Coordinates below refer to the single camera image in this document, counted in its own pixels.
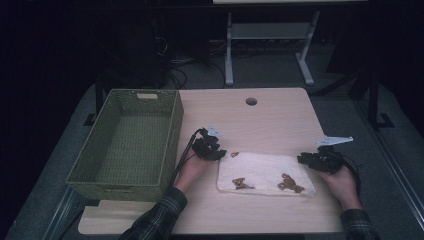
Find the basket handle hole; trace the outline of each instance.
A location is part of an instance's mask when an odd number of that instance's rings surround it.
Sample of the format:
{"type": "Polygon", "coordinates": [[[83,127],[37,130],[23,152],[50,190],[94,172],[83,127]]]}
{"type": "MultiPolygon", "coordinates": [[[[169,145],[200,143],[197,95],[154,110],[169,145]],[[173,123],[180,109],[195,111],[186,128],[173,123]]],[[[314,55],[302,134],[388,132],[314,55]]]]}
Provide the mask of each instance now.
{"type": "Polygon", "coordinates": [[[154,93],[137,93],[138,99],[158,99],[158,95],[154,93]]]}

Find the wooden table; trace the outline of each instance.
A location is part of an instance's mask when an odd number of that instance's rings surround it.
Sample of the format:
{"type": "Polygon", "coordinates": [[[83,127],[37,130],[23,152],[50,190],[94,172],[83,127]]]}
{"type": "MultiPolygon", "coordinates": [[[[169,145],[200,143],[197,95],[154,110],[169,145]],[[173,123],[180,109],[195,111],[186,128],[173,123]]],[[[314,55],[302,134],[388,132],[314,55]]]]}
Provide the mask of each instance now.
{"type": "MultiPolygon", "coordinates": [[[[184,106],[178,157],[198,128],[223,133],[228,152],[297,156],[315,152],[324,134],[305,90],[219,89],[180,91],[184,106]],[[257,104],[249,106],[247,98],[257,104]]],[[[174,234],[252,234],[341,232],[341,208],[325,183],[308,169],[315,197],[254,196],[217,190],[219,162],[191,188],[174,234]]],[[[154,203],[101,201],[85,208],[82,234],[121,234],[154,203]]]]}

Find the wicker basket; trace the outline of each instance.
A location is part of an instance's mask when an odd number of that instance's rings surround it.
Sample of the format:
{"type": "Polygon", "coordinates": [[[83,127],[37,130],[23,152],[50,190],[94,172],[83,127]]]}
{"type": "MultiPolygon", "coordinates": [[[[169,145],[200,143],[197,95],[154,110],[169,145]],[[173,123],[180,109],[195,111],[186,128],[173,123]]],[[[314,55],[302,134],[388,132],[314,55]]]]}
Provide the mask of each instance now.
{"type": "Polygon", "coordinates": [[[175,169],[178,91],[113,89],[66,180],[90,199],[157,201],[175,169]]]}

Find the sleeve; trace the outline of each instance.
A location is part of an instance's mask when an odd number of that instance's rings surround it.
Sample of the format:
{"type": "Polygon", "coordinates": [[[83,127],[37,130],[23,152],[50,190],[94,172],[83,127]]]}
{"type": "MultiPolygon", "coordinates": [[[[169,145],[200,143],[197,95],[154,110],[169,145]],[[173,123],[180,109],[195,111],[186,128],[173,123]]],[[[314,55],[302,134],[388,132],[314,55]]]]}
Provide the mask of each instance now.
{"type": "Polygon", "coordinates": [[[177,188],[171,188],[152,209],[139,217],[119,240],[168,239],[187,198],[177,188]]]}
{"type": "Polygon", "coordinates": [[[349,209],[340,219],[348,240],[380,240],[368,214],[361,209],[349,209]]]}

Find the wire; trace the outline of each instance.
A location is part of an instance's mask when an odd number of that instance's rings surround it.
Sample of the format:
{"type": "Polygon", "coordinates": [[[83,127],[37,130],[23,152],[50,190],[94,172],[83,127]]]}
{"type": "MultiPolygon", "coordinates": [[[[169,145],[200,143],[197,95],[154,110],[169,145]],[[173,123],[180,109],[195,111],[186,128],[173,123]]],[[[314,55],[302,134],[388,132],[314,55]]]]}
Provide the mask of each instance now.
{"type": "Polygon", "coordinates": [[[185,161],[187,162],[190,158],[192,158],[192,157],[194,157],[194,156],[196,156],[197,154],[193,154],[193,155],[191,155],[190,157],[188,157],[185,161]]]}
{"type": "Polygon", "coordinates": [[[222,79],[224,80],[224,84],[222,85],[222,88],[225,88],[226,81],[225,81],[225,73],[224,73],[224,71],[222,71],[222,69],[218,65],[216,65],[215,63],[209,63],[209,64],[212,65],[212,66],[214,66],[214,67],[216,67],[218,69],[218,71],[221,73],[222,79]]]}
{"type": "Polygon", "coordinates": [[[349,156],[347,156],[347,155],[345,155],[345,154],[342,154],[342,156],[343,156],[343,157],[345,157],[345,158],[347,158],[347,159],[349,159],[349,160],[350,160],[350,162],[351,162],[351,163],[353,163],[353,165],[355,165],[355,170],[356,170],[356,172],[359,174],[359,167],[358,167],[358,165],[356,164],[355,160],[353,160],[351,157],[349,157],[349,156]]]}
{"type": "Polygon", "coordinates": [[[171,60],[173,64],[185,64],[196,61],[194,58],[185,58],[185,59],[179,59],[179,60],[171,60]]]}
{"type": "Polygon", "coordinates": [[[169,77],[171,78],[171,80],[174,82],[175,88],[176,89],[181,89],[183,87],[185,87],[185,84],[187,83],[187,74],[185,72],[183,72],[180,69],[176,69],[176,68],[171,68],[170,72],[169,72],[169,77]],[[184,76],[184,81],[183,83],[180,83],[180,81],[178,80],[178,78],[175,76],[175,74],[173,74],[171,71],[177,71],[180,72],[183,76],[184,76]]]}
{"type": "Polygon", "coordinates": [[[185,163],[188,159],[190,159],[190,158],[192,158],[192,157],[194,156],[194,155],[193,155],[193,156],[191,156],[191,157],[187,158],[188,151],[190,150],[191,146],[193,146],[194,139],[196,138],[196,135],[197,135],[197,134],[198,134],[201,130],[202,130],[202,129],[197,129],[197,130],[196,130],[196,132],[194,132],[194,134],[193,134],[193,135],[191,135],[191,138],[190,138],[190,140],[188,141],[187,146],[186,146],[186,148],[184,149],[184,152],[182,153],[180,160],[178,161],[178,165],[177,165],[177,167],[176,167],[176,168],[175,168],[175,170],[174,170],[174,173],[173,173],[173,175],[172,175],[172,177],[171,177],[171,182],[169,183],[169,187],[168,187],[168,188],[171,188],[171,187],[174,185],[175,179],[177,178],[177,175],[178,175],[178,173],[180,172],[181,167],[184,165],[184,163],[185,163]]]}
{"type": "Polygon", "coordinates": [[[227,43],[224,40],[218,40],[217,42],[222,43],[221,46],[212,49],[209,51],[209,55],[210,56],[214,56],[217,55],[219,53],[225,53],[226,47],[227,47],[227,43]]]}
{"type": "Polygon", "coordinates": [[[159,55],[163,56],[166,53],[166,51],[168,50],[168,41],[166,41],[166,39],[163,38],[163,37],[156,37],[155,39],[156,40],[161,40],[161,41],[163,41],[165,43],[165,48],[162,50],[161,53],[158,53],[159,55]]]}
{"type": "Polygon", "coordinates": [[[236,43],[234,45],[234,51],[235,53],[233,54],[233,56],[235,58],[252,58],[252,57],[256,57],[256,56],[264,54],[266,52],[266,48],[264,46],[258,47],[249,43],[236,43]],[[236,51],[240,50],[240,49],[237,49],[237,47],[240,47],[240,45],[244,48],[241,48],[242,50],[241,53],[237,53],[236,51]],[[249,49],[253,49],[254,52],[247,54],[249,52],[249,49]]]}

